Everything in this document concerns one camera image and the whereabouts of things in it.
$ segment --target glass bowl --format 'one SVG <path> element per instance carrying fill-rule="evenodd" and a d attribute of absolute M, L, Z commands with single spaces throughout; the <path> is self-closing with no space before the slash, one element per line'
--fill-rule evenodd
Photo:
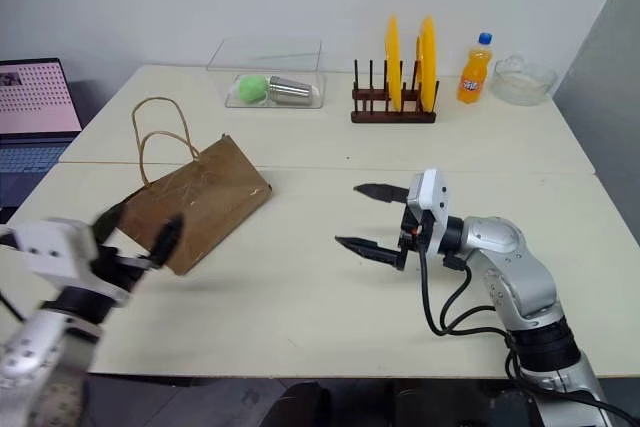
<path fill-rule="evenodd" d="M 557 79 L 553 70 L 512 55 L 496 62 L 491 91 L 512 104 L 537 105 L 546 98 Z"/>

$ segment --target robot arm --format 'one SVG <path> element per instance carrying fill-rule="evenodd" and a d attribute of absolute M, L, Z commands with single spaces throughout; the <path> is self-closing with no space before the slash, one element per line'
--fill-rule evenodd
<path fill-rule="evenodd" d="M 568 400 L 581 395 L 602 402 L 604 395 L 586 355 L 573 339 L 551 274 L 529 252 L 520 229 L 498 217 L 462 220 L 449 216 L 449 191 L 435 169 L 415 176 L 408 190 L 381 184 L 364 184 L 355 190 L 376 200 L 406 203 L 400 251 L 353 237 L 336 237 L 338 242 L 398 270 L 404 269 L 408 251 L 419 251 L 424 245 L 425 268 L 426 258 L 437 253 L 445 256 L 446 267 L 461 270 L 468 266 L 483 279 L 507 330 L 510 357 L 519 361 L 514 367 L 520 380 L 536 387 L 533 397 L 542 425 L 616 425 L 606 410 Z M 545 395 L 548 392 L 572 394 L 560 399 Z"/>
<path fill-rule="evenodd" d="M 93 226 L 49 219 L 0 236 L 27 253 L 29 268 L 60 288 L 0 350 L 0 417 L 8 427 L 75 426 L 83 407 L 85 374 L 102 336 L 100 324 L 123 306 L 146 270 L 162 267 L 177 245 L 181 217 L 162 229 L 150 254 L 120 257 L 102 245 L 123 206 Z"/>

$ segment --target brown paper bag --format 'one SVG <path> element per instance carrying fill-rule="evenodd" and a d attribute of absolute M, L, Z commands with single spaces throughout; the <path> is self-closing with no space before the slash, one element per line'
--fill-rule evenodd
<path fill-rule="evenodd" d="M 151 100 L 166 100 L 176 107 L 184 138 L 172 132 L 154 131 L 140 140 L 136 112 Z M 181 212 L 182 238 L 167 265 L 176 274 L 184 275 L 269 198 L 271 186 L 228 135 L 199 152 L 191 143 L 180 107 L 169 98 L 143 100 L 131 112 L 131 120 L 144 187 L 124 200 L 127 208 L 119 228 L 149 250 L 167 219 Z M 154 135 L 179 140 L 189 148 L 193 161 L 149 182 L 144 171 L 144 148 Z"/>

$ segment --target yellow plate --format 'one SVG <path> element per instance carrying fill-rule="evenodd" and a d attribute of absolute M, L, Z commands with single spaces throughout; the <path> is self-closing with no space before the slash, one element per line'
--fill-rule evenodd
<path fill-rule="evenodd" d="M 389 18 L 387 35 L 384 38 L 384 50 L 387 55 L 387 81 L 389 96 L 396 110 L 400 110 L 402 97 L 402 79 L 400 75 L 400 44 L 398 41 L 398 20 L 395 15 Z"/>
<path fill-rule="evenodd" d="M 416 79 L 422 82 L 422 32 L 416 38 Z"/>
<path fill-rule="evenodd" d="M 420 33 L 422 40 L 421 82 L 422 92 L 420 100 L 426 112 L 433 112 L 436 99 L 436 36 L 433 19 L 427 16 L 422 22 Z"/>

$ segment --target bottle cap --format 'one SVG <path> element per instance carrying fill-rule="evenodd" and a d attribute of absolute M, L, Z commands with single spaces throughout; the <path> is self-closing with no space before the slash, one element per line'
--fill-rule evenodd
<path fill-rule="evenodd" d="M 489 45 L 493 36 L 489 32 L 482 32 L 478 37 L 478 43 L 482 45 Z"/>

